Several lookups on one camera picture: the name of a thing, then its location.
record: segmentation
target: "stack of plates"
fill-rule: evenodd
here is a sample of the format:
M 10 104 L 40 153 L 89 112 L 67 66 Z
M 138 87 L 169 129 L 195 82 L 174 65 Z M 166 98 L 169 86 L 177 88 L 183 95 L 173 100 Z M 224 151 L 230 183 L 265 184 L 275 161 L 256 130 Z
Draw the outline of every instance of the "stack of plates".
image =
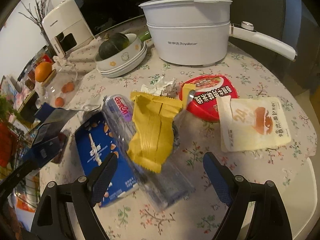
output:
M 107 76 L 109 78 L 122 76 L 122 75 L 130 72 L 131 70 L 133 70 L 135 67 L 137 67 L 142 62 L 142 60 L 145 58 L 145 56 L 147 54 L 147 44 L 145 42 L 143 42 L 143 45 L 141 47 L 142 48 L 141 48 L 140 52 L 136 56 L 134 56 L 132 59 L 130 59 L 126 63 L 122 64 L 121 66 L 116 67 L 111 70 L 108 70 L 108 71 L 102 71 L 97 66 L 97 70 L 101 73 L 101 75 Z

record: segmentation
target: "blue box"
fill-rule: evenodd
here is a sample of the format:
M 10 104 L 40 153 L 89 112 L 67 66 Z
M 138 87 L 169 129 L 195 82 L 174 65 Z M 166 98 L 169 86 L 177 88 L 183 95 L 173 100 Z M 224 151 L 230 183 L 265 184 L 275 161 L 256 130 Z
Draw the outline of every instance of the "blue box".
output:
M 127 196 L 138 189 L 138 184 L 119 148 L 114 143 L 111 131 L 106 124 L 102 113 L 93 115 L 87 122 L 81 125 L 76 133 L 76 145 L 84 174 L 88 176 L 98 162 L 113 152 L 118 157 L 118 168 L 107 189 L 105 197 L 98 205 L 106 206 L 111 202 Z M 96 160 L 94 152 L 97 151 L 100 160 Z

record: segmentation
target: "red lid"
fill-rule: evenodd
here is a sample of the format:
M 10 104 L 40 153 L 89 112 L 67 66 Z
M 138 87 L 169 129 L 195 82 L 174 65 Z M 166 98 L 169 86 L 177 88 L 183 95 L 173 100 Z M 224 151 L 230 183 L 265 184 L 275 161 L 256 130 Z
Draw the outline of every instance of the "red lid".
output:
M 217 96 L 238 98 L 236 89 L 223 75 L 204 75 L 184 82 L 184 84 L 187 83 L 196 85 L 195 96 L 189 103 L 187 110 L 195 116 L 209 122 L 219 120 Z M 179 93 L 180 100 L 182 100 L 182 87 Z

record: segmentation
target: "screw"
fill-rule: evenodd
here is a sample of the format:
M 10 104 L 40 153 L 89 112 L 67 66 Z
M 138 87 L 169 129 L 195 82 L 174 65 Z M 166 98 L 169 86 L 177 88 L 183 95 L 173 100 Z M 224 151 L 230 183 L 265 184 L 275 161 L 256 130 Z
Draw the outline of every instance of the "screw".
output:
M 273 186 L 275 185 L 274 182 L 271 181 L 271 180 L 268 180 L 268 181 L 267 181 L 267 184 L 268 184 L 270 187 L 273 187 Z
M 87 180 L 87 177 L 86 176 L 81 176 L 79 179 L 78 179 L 78 181 L 79 182 L 85 182 Z
M 236 176 L 236 181 L 242 182 L 242 181 L 243 181 L 243 177 L 240 176 L 240 175 L 237 175 L 237 176 Z
M 54 185 L 56 185 L 54 181 L 48 183 L 48 187 L 53 187 Z

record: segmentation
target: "purple label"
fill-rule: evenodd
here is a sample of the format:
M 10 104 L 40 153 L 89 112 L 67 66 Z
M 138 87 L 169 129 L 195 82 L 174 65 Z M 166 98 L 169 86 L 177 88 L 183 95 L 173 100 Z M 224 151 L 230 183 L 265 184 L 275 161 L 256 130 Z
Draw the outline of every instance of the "purple label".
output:
M 124 120 L 130 122 L 132 120 L 132 113 L 129 112 L 129 107 L 124 103 L 122 97 L 116 96 L 113 98 L 118 109 L 120 110 Z

